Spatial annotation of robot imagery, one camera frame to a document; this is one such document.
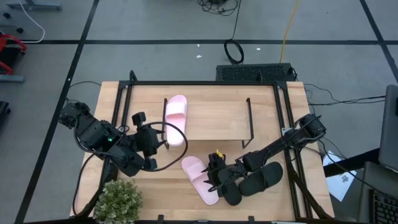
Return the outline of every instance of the red chair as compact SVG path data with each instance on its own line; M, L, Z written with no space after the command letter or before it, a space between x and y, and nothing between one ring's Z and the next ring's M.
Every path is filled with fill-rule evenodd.
M13 40L20 47L7 46L7 40ZM26 46L14 36L3 34L0 35L0 81L6 82L23 82L22 76L10 76L14 73L12 66L15 64L19 54L24 55Z

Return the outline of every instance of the wooden tabletop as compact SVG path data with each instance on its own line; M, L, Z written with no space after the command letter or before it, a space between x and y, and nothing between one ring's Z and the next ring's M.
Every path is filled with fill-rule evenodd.
M95 117L97 119L111 121L117 87L118 82L103 82L95 111ZM296 120L309 113L303 83L291 82L288 83L288 88L291 101L290 104L292 105L294 120ZM212 108L215 108L215 105L233 105L233 110L240 110L241 114L239 114L239 116L233 113L227 114L233 114L230 116L235 116L237 118L242 118L244 114L243 108L247 108L245 102L246 98L251 99L254 139L247 148L242 149L240 141L190 141L186 156L196 156L206 164L208 162L208 154L218 149L223 154L226 154L227 164L232 164L235 158L249 151L260 150L280 137L273 88L271 86L252 85L134 86L127 119L127 125L131 128L130 133L134 133L135 131L131 121L131 116L134 113L140 111L145 112L147 122L161 121L164 98L170 99L178 94L187 97L188 113L196 113L196 111L191 111L195 106L190 107L190 105L211 105ZM117 126L119 126L121 122L125 96L126 93L124 91ZM280 98L282 108L284 109L285 105L283 93L281 91ZM288 126L285 109L284 119ZM207 124L201 122L192 124L198 127L207 126ZM221 127L221 130L227 130L226 127L228 127L228 124L223 125L225 125L225 127ZM227 131L224 132L223 135L238 137L237 134ZM316 144L309 144L308 147L318 150ZM158 149L158 154L153 158L157 160L159 167L163 167L178 157L182 150L183 147L171 147L169 150L166 150L166 148L162 146ZM90 154L86 153L84 160L87 159L88 156L90 156ZM323 209L334 217L320 156L316 152L305 149L301 152L301 156L309 191ZM284 168L282 180L275 186L266 189L264 192L250 197L243 197L242 202L237 206L230 206L226 203L224 198L220 198L215 205L206 205L184 174L180 162L162 172L153 173L141 171L134 177L127 177L119 172L118 178L134 180L139 190L143 192L144 208L141 210L140 214L140 219L143 220L157 219L157 216L160 214L165 216L165 220L247 220L248 216L254 216L256 220L294 220L283 152L275 155L267 162L273 161L279 162ZM97 157L92 158L91 161L87 163L81 176L80 188L76 198L77 211L83 209L98 188L102 166L103 161ZM302 195L298 188L297 195L300 202L301 216L304 217L305 212L302 204Z

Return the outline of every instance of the green plant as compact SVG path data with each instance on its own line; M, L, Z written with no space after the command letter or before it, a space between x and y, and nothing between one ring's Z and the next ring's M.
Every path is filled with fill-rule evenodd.
M94 218L99 223L125 224L138 219L142 192L131 181L117 180L105 184L95 205Z

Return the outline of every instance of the pink slide sandal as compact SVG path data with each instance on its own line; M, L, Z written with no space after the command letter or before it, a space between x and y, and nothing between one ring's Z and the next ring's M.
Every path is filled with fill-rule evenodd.
M183 95L175 95L166 106L166 122L176 125L185 134L187 120L187 99ZM181 146L184 142L182 135L173 127L166 126L167 143L170 146Z
M209 192L208 189L211 187L211 184L204 183L205 180L208 180L208 177L207 172L202 172L206 167L200 159L195 156L185 157L181 161L181 166L206 204L214 205L218 202L217 191Z

